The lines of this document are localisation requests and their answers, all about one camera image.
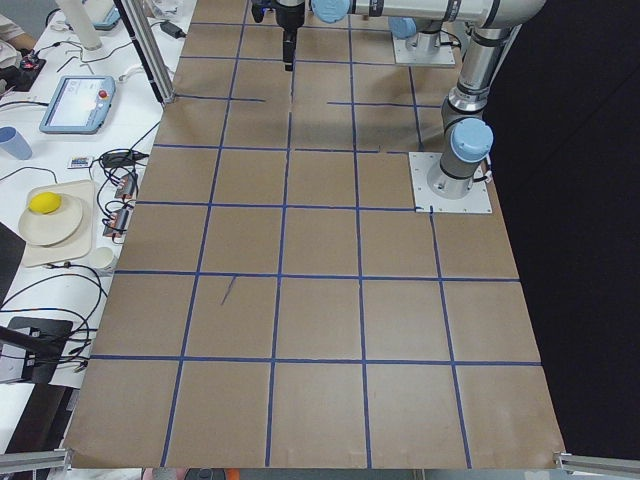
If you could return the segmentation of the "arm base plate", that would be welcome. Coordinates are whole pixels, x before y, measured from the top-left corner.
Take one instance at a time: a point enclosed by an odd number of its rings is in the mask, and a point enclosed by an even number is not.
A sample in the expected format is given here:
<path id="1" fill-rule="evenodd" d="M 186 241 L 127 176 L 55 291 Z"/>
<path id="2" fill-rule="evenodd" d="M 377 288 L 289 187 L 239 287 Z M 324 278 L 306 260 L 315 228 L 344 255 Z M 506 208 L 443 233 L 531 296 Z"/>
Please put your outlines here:
<path id="1" fill-rule="evenodd" d="M 407 39 L 393 38 L 395 62 L 404 66 L 454 68 L 456 60 L 451 36 L 440 32 L 418 33 Z"/>
<path id="2" fill-rule="evenodd" d="M 482 169 L 463 180 L 453 179 L 441 170 L 441 153 L 410 152 L 409 165 L 414 208 L 423 213 L 491 214 L 488 187 L 480 178 Z"/>

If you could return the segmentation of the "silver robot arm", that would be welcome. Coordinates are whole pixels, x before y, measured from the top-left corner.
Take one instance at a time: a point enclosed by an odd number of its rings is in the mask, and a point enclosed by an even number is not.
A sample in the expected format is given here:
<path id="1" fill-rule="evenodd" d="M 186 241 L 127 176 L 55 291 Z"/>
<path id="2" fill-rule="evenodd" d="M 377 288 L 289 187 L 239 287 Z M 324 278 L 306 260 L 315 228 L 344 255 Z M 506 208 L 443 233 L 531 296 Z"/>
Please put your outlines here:
<path id="1" fill-rule="evenodd" d="M 442 45 L 459 47 L 460 42 L 452 41 L 448 34 L 448 41 L 442 42 L 442 20 L 430 20 L 414 17 L 389 17 L 388 26 L 392 35 L 404 40 L 407 49 L 417 49 L 428 53 L 437 53 Z"/>
<path id="2" fill-rule="evenodd" d="M 311 1 L 314 15 L 331 24 L 350 14 L 425 20 L 431 25 L 457 20 L 473 24 L 463 65 L 442 105 L 445 147 L 427 174 L 429 189 L 441 198 L 464 198 L 486 159 L 493 133 L 482 113 L 493 78 L 513 32 L 533 18 L 543 1 Z"/>

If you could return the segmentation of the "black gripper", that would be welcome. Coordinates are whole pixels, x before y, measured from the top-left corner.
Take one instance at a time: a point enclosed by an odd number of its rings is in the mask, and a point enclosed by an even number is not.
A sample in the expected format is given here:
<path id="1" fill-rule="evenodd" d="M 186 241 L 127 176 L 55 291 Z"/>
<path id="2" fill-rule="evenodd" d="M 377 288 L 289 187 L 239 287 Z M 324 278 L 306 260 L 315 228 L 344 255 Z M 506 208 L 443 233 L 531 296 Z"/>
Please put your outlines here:
<path id="1" fill-rule="evenodd" d="M 283 28 L 282 58 L 284 69 L 292 71 L 297 47 L 297 29 L 304 25 L 304 0 L 275 0 L 276 21 Z"/>

